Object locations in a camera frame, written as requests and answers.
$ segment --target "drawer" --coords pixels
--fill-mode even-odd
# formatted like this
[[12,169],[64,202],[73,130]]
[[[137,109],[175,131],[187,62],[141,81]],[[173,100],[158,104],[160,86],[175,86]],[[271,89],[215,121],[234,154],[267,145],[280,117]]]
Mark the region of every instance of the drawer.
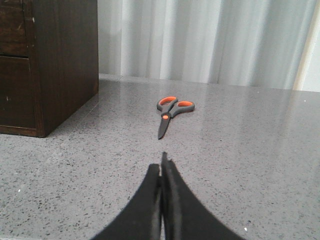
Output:
[[0,125],[36,127],[27,58],[0,56]]
[[0,54],[27,55],[24,12],[20,0],[0,0]]

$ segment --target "gray countertop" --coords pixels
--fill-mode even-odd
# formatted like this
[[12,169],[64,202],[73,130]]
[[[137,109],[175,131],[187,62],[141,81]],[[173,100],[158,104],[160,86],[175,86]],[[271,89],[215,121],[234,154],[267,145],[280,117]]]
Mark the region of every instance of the gray countertop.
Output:
[[[47,138],[0,135],[0,239],[93,237],[168,152],[248,240],[320,240],[320,93],[100,76]],[[195,103],[158,140],[159,99]]]

